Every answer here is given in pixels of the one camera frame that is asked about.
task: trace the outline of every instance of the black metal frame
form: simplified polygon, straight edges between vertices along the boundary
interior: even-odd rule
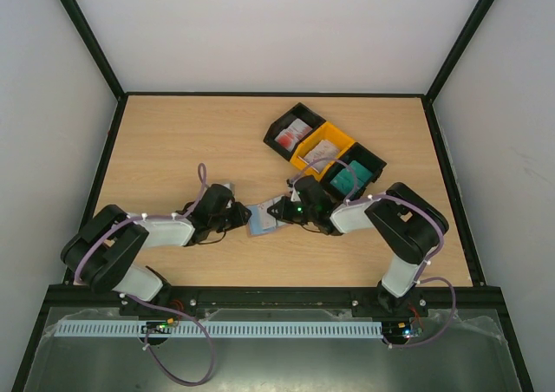
[[[524,391],[532,391],[532,383],[528,375],[525,362],[520,353],[519,344],[514,333],[511,318],[506,309],[505,300],[500,288],[486,286],[484,273],[474,246],[472,234],[468,226],[464,207],[461,203],[459,189],[451,168],[447,149],[441,136],[441,130],[435,116],[433,103],[447,78],[453,71],[456,63],[470,43],[474,33],[480,26],[494,0],[479,0],[467,20],[464,28],[459,34],[454,46],[449,52],[446,61],[441,66],[432,86],[426,95],[422,94],[396,94],[396,93],[226,93],[226,92],[124,92],[119,84],[114,71],[108,63],[100,44],[96,41],[93,31],[82,14],[76,0],[60,0],[69,14],[75,28],[85,42],[91,56],[95,59],[99,70],[106,79],[108,86],[112,89],[118,105],[114,113],[114,119],[110,128],[101,160],[95,175],[88,202],[83,214],[81,226],[93,217],[98,201],[102,182],[108,169],[108,163],[114,148],[121,118],[125,111],[127,98],[130,95],[198,95],[198,96],[288,96],[288,97],[397,97],[397,98],[419,98],[428,121],[428,126],[434,143],[434,148],[441,167],[441,172],[447,189],[447,195],[453,209],[455,222],[460,235],[460,240],[467,260],[468,270],[473,281],[472,288],[455,288],[457,293],[457,307],[460,309],[495,309],[499,314],[502,330],[509,344],[509,350],[517,370],[520,385]],[[35,328],[31,334],[29,345],[25,351],[23,361],[17,374],[16,382],[12,390],[23,390],[24,384],[30,372],[36,347],[40,341],[46,318],[51,307],[120,307],[121,300],[115,293],[105,295],[93,294],[86,287],[69,285],[73,275],[66,272],[64,284],[51,285],[48,289],[42,308],[36,320]],[[365,316],[375,315],[383,318],[382,313],[370,307],[364,308],[364,302],[360,301],[357,310],[352,307],[354,298],[363,298],[375,288],[210,288],[210,287],[173,287],[172,294],[179,297],[190,297],[197,302],[197,308],[203,306],[212,307],[216,302],[219,308],[279,308],[285,304],[289,307],[302,308],[344,308],[352,309],[355,313],[363,313]],[[449,308],[451,296],[446,288],[421,288],[426,297],[429,308]]]

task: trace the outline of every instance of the transparent panel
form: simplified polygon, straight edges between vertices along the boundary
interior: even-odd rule
[[[53,309],[61,318],[117,319],[117,310]],[[424,318],[424,334],[444,323],[444,310]],[[222,310],[219,321],[337,321],[348,311]],[[56,337],[45,330],[26,391],[177,391],[136,338]],[[375,339],[218,338],[217,369],[198,391],[501,391],[520,390],[494,310],[460,310],[445,335],[411,350]],[[208,367],[205,340],[169,338],[157,354],[176,375],[198,380]]]

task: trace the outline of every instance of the wooden table surface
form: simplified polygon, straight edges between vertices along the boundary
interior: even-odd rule
[[[297,169],[262,139],[299,101],[388,162],[367,193],[402,181],[447,217],[445,248],[424,276],[470,286],[419,99],[130,96],[97,210],[111,203],[128,212],[178,210],[199,190],[199,162],[206,163],[209,184],[232,181],[245,205],[284,193]],[[291,225],[259,237],[239,228],[215,245],[145,249],[136,260],[174,285],[309,287],[374,286],[391,257],[375,230],[331,237]]]

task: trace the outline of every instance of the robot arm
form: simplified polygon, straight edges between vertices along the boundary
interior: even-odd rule
[[[436,226],[402,202],[420,209]],[[449,228],[441,213],[401,182],[392,185],[386,196],[333,205],[319,183],[307,176],[294,184],[291,198],[283,197],[268,213],[287,223],[311,222],[320,232],[336,236],[375,228],[394,253],[379,285],[380,304],[386,310],[394,310],[402,303],[415,284],[422,261],[440,243],[437,230],[445,234]]]
[[[148,216],[135,220],[108,238],[94,251],[82,268],[81,280],[95,293],[118,291],[151,301],[167,284],[156,272],[133,265],[140,249],[156,246],[191,246],[201,244],[210,232],[229,232],[245,225],[251,212],[233,198],[229,186],[212,184],[194,210],[183,217]],[[104,207],[62,250],[62,262],[73,272],[89,251],[113,226],[141,217],[116,205]]]

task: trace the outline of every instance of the white wall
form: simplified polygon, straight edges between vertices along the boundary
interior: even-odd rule
[[[489,284],[538,391],[553,389],[553,0],[498,0],[436,102]]]
[[[477,0],[77,0],[125,90],[424,93]]]
[[[0,390],[75,234],[115,99],[58,0],[0,0]]]

